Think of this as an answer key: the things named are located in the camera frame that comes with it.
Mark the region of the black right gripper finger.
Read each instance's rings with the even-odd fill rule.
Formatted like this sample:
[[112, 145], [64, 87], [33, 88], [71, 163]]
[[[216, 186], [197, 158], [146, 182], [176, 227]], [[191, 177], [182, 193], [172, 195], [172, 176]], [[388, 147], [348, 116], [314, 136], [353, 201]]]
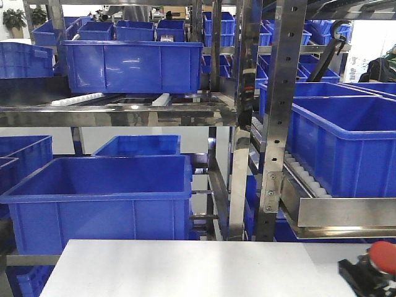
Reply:
[[380, 271], [369, 260], [340, 260], [338, 273], [357, 296], [395, 296], [395, 274]]

